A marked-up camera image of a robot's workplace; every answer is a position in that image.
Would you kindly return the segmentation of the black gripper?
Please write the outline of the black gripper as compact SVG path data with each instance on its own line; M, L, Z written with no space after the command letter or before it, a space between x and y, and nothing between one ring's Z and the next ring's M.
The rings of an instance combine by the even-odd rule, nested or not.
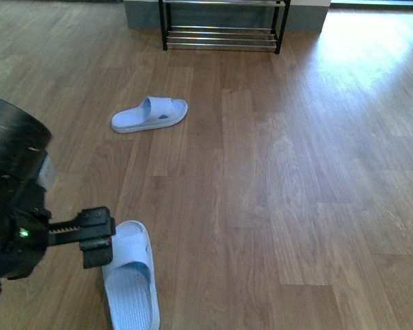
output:
M51 214L38 178L51 138L43 123L0 99L0 280L28 277L47 250ZM83 268L90 269L112 262L115 234L109 208L88 208L51 223L48 245L78 243Z

